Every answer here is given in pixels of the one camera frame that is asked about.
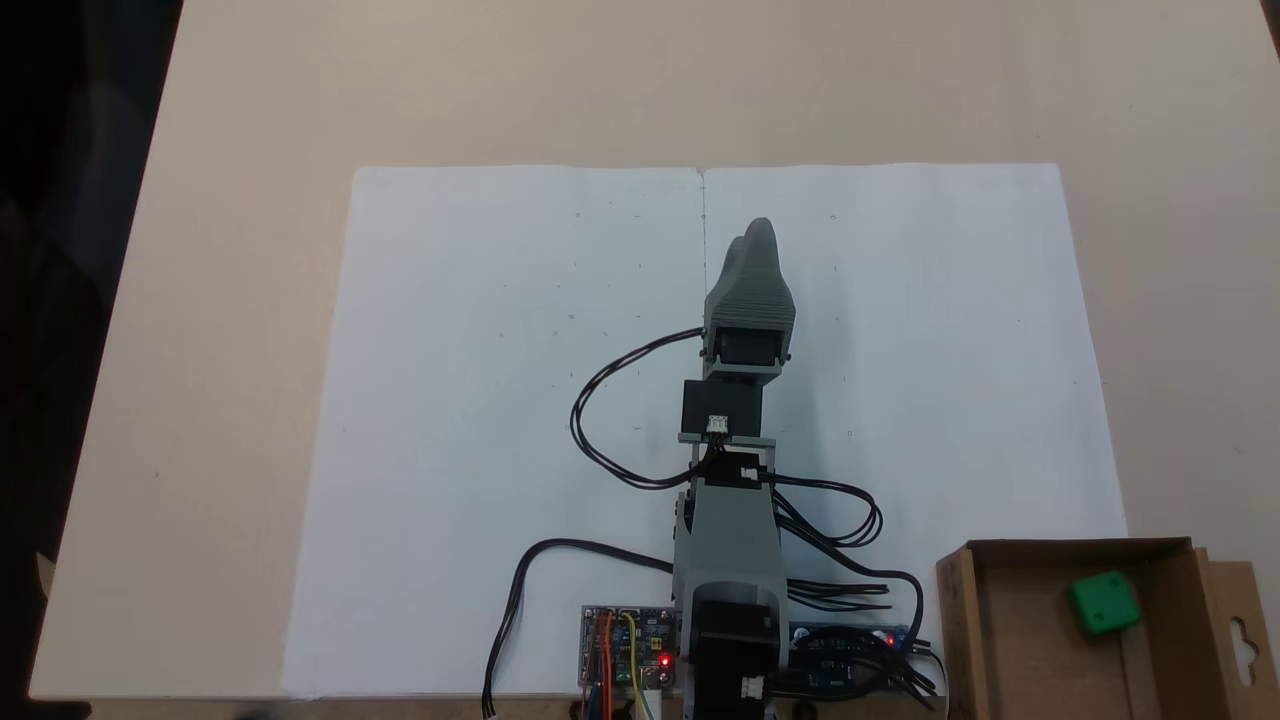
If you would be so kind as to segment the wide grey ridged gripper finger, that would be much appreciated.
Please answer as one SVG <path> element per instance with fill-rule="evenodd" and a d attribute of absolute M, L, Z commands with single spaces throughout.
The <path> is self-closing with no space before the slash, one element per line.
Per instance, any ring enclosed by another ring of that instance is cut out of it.
<path fill-rule="evenodd" d="M 740 266 L 739 282 L 724 295 L 707 296 L 705 310 L 744 305 L 765 310 L 794 310 L 794 296 L 780 265 L 780 250 L 773 223 L 767 217 L 751 220 L 742 233 L 748 252 Z"/>

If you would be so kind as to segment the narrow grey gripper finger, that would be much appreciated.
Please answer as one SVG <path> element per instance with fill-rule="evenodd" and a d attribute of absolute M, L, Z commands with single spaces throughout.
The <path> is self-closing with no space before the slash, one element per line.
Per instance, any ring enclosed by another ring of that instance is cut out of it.
<path fill-rule="evenodd" d="M 740 266 L 746 252 L 748 240 L 744 234 L 730 242 L 719 274 L 712 286 L 713 295 L 724 295 L 736 286 L 741 274 Z"/>

